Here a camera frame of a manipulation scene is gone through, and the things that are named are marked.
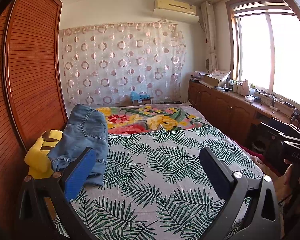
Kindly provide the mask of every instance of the sheer curtain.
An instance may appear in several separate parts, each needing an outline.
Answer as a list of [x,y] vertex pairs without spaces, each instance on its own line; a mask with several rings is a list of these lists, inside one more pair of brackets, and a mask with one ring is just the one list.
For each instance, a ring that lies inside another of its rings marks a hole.
[[209,73],[218,68],[216,56],[216,22],[214,17],[213,5],[209,2],[201,4],[203,18],[203,28],[206,33],[209,47]]
[[186,45],[176,24],[92,25],[60,36],[70,105],[120,105],[131,91],[180,100]]

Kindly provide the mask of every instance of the wardrobe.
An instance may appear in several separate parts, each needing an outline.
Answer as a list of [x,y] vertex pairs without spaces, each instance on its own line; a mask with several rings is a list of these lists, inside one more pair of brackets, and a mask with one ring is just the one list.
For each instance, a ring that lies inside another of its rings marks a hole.
[[27,150],[67,121],[58,68],[59,0],[13,0],[0,16],[0,227],[12,232]]

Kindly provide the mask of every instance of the white wall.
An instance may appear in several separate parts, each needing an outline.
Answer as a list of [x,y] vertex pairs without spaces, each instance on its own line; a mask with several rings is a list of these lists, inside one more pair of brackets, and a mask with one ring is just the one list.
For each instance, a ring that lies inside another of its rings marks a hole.
[[[62,5],[59,29],[120,22],[152,22],[154,0],[84,0]],[[188,81],[194,70],[203,70],[207,55],[206,36],[199,23],[177,22],[186,42],[186,61],[182,69],[181,96],[188,97]]]

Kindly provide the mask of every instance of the window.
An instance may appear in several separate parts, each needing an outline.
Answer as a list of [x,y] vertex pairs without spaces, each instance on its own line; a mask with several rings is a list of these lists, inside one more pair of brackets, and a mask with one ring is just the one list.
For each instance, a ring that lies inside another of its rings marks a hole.
[[298,18],[280,0],[244,1],[232,10],[237,79],[300,108]]

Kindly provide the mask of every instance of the cardboard box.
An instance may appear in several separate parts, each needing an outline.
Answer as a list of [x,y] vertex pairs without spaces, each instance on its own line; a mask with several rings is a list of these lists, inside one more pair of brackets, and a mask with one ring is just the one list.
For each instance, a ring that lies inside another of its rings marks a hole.
[[153,98],[150,98],[150,99],[142,99],[142,102],[138,103],[138,100],[133,100],[132,101],[132,104],[133,106],[143,106],[143,105],[149,105],[152,103],[152,99]]
[[223,85],[226,83],[226,80],[221,81],[208,75],[203,76],[203,81],[213,87],[223,87]]

